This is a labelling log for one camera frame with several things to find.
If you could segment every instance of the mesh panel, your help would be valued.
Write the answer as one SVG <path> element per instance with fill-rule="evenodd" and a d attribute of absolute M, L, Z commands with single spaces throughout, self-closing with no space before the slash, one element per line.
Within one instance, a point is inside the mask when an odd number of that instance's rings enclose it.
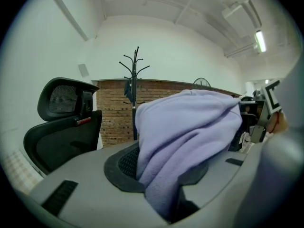
<path fill-rule="evenodd" d="M 138 154 L 139 147 L 129 152 L 118 162 L 118 168 L 122 171 L 122 173 L 133 179 L 136 179 Z"/>
<path fill-rule="evenodd" d="M 77 101 L 76 88 L 73 86 L 57 86 L 49 100 L 49 110 L 52 113 L 67 113 L 75 110 Z"/>
<path fill-rule="evenodd" d="M 53 171 L 73 157 L 95 150 L 93 144 L 97 128 L 98 119 L 95 118 L 79 127 L 46 135 L 37 143 L 37 153 Z"/>

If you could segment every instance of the white wall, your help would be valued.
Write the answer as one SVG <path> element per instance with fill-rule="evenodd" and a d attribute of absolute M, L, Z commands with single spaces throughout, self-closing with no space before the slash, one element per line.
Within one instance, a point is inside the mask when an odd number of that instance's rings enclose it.
<path fill-rule="evenodd" d="M 108 17 L 96 39 L 86 42 L 85 63 L 92 80 L 130 76 L 118 62 L 132 67 L 124 54 L 133 57 L 140 47 L 138 70 L 150 65 L 139 77 L 193 83 L 206 78 L 212 87 L 242 93 L 241 72 L 234 59 L 191 29 L 162 19 L 142 16 Z"/>
<path fill-rule="evenodd" d="M 300 48 L 282 50 L 271 56 L 259 55 L 239 61 L 245 81 L 269 78 L 284 78 L 295 66 L 300 57 Z"/>
<path fill-rule="evenodd" d="M 0 51 L 1 158 L 17 148 L 31 127 L 43 123 L 37 103 L 54 77 L 83 79 L 77 55 L 83 39 L 53 0 L 28 0 Z"/>
<path fill-rule="evenodd" d="M 88 38 L 94 38 L 104 20 L 101 0 L 62 0 Z"/>
<path fill-rule="evenodd" d="M 253 82 L 246 82 L 245 85 L 246 93 L 245 95 L 253 97 L 253 92 L 256 90 Z"/>

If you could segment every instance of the mesh headrest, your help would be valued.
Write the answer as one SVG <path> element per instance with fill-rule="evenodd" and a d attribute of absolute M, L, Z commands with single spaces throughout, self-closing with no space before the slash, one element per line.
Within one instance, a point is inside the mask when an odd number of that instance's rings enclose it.
<path fill-rule="evenodd" d="M 38 114 L 47 122 L 80 115 L 89 117 L 93 109 L 93 94 L 99 88 L 68 78 L 54 78 L 42 90 Z"/>

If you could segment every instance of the person's hand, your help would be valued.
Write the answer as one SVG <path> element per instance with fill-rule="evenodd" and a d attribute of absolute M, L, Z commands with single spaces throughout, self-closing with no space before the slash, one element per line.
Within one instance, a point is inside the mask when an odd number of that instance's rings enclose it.
<path fill-rule="evenodd" d="M 275 112 L 272 114 L 267 124 L 267 132 L 280 133 L 288 128 L 288 122 L 282 112 Z"/>

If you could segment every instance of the black chair backrest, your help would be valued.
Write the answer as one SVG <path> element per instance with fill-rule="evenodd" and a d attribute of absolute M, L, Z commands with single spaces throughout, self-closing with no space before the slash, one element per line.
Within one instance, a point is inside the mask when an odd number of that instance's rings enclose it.
<path fill-rule="evenodd" d="M 40 117 L 48 121 L 31 128 L 24 148 L 46 175 L 68 160 L 97 149 L 101 111 L 93 110 L 93 93 L 99 88 L 84 82 L 52 79 L 38 102 Z"/>

